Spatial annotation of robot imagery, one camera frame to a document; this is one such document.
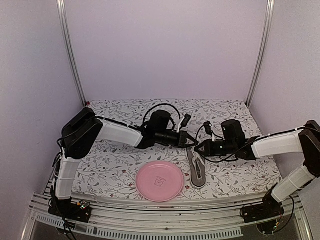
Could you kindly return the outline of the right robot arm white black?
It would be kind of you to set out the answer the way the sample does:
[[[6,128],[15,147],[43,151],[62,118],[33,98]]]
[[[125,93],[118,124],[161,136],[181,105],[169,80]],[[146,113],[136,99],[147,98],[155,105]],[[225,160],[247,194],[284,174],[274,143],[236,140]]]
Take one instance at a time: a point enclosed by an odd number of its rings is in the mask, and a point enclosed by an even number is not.
[[[303,163],[263,197],[258,208],[262,218],[269,218],[285,199],[320,176],[320,125],[315,120],[291,130],[251,138],[245,136],[238,120],[226,120],[221,128],[222,140],[205,140],[195,147],[195,152],[203,158],[222,157],[224,162],[232,157],[255,161],[264,157],[303,155]]]

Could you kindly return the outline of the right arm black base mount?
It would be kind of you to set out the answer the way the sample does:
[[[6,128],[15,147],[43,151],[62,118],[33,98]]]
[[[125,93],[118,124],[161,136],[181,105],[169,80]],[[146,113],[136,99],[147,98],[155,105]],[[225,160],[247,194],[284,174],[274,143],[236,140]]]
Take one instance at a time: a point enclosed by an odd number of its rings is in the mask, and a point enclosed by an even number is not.
[[[282,207],[282,204],[273,198],[263,199],[262,203],[259,204],[244,205],[239,212],[245,223],[280,217],[284,213],[285,210]]]

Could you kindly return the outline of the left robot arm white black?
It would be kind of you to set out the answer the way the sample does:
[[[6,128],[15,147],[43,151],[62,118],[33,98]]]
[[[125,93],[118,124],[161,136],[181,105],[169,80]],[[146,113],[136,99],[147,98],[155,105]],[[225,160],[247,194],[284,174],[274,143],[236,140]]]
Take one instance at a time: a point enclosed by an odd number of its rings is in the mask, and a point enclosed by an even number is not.
[[[155,107],[147,111],[149,120],[131,126],[124,122],[97,115],[91,108],[83,108],[62,131],[57,140],[60,152],[56,155],[53,167],[55,177],[53,196],[57,198],[55,209],[63,216],[70,217],[74,213],[72,185],[78,166],[91,151],[97,140],[106,140],[125,144],[139,150],[154,145],[186,149],[197,145],[197,140],[183,128],[187,126],[191,115],[179,117],[175,123],[171,114]]]

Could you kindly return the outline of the grey canvas sneaker white laces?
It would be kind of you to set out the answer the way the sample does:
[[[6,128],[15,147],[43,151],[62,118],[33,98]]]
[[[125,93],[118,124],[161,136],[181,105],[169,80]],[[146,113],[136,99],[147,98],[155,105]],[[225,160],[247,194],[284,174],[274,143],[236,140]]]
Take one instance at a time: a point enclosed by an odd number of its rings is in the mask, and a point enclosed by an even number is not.
[[[190,167],[190,181],[196,188],[202,188],[206,184],[206,160],[193,147],[186,149],[186,156]]]

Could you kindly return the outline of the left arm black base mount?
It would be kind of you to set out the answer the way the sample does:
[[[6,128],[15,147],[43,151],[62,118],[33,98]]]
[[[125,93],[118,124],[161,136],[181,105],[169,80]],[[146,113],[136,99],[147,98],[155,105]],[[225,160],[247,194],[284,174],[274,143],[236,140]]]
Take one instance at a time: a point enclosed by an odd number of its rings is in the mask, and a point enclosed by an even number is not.
[[[91,217],[92,208],[86,206],[82,208],[77,203],[72,203],[70,199],[51,201],[48,213],[67,220],[74,220],[88,223]]]

